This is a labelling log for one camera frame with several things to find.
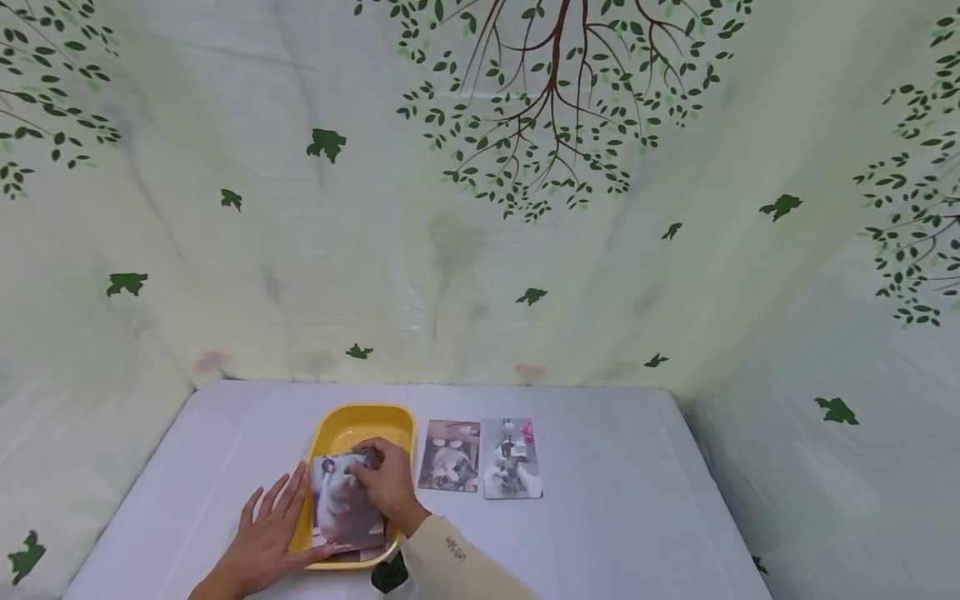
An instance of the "hand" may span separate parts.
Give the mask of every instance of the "hand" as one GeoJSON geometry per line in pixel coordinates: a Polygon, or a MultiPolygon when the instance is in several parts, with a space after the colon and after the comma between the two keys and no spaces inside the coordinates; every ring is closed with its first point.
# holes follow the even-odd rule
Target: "hand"
{"type": "Polygon", "coordinates": [[[194,589],[189,600],[245,598],[272,586],[297,569],[328,558],[332,546],[318,546],[297,553],[289,551],[309,489],[306,465],[300,463],[293,477],[284,474],[274,483],[263,497],[254,518],[253,508],[263,493],[263,488],[257,488],[243,507],[239,530],[227,552],[194,589]],[[288,480],[289,485],[277,499],[288,480]]]}
{"type": "Polygon", "coordinates": [[[396,523],[404,536],[412,538],[430,513],[414,495],[410,455],[400,446],[383,438],[366,440],[353,447],[354,450],[369,448],[376,452],[380,468],[371,470],[363,465],[353,465],[350,469],[367,488],[367,496],[373,506],[396,523]]]}

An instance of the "hamster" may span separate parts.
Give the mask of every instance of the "hamster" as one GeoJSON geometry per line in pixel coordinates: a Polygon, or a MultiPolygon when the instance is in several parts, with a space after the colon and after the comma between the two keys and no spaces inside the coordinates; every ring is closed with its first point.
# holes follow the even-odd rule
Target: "hamster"
{"type": "Polygon", "coordinates": [[[370,467],[369,454],[328,456],[321,466],[316,506],[317,527],[329,543],[352,544],[364,538],[381,518],[363,484],[350,472],[353,465],[370,467]]]}

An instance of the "cat photo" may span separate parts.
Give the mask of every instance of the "cat photo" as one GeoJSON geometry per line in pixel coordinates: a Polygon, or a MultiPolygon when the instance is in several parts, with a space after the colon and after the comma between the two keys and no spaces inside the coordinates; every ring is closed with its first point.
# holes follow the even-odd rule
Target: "cat photo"
{"type": "Polygon", "coordinates": [[[543,497],[529,419],[483,419],[483,485],[491,500],[543,497]]]}
{"type": "Polygon", "coordinates": [[[480,465],[480,423],[432,420],[420,465],[421,488],[476,492],[480,465]]]}

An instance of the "wrist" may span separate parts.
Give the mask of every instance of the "wrist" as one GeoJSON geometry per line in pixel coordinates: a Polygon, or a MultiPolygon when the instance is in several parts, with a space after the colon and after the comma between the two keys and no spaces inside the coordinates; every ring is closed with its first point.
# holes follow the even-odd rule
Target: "wrist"
{"type": "Polygon", "coordinates": [[[410,539],[430,515],[430,511],[423,508],[416,498],[410,498],[388,515],[388,519],[399,527],[406,539],[410,539]]]}
{"type": "Polygon", "coordinates": [[[214,567],[200,582],[189,600],[244,600],[247,594],[238,578],[214,567]]]}

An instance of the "beige sleeve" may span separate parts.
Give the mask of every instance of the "beige sleeve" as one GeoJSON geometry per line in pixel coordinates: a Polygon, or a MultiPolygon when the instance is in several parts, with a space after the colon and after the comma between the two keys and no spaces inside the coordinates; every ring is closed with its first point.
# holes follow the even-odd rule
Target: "beige sleeve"
{"type": "Polygon", "coordinates": [[[513,573],[432,515],[403,546],[403,561],[424,600],[538,600],[513,573]]]}

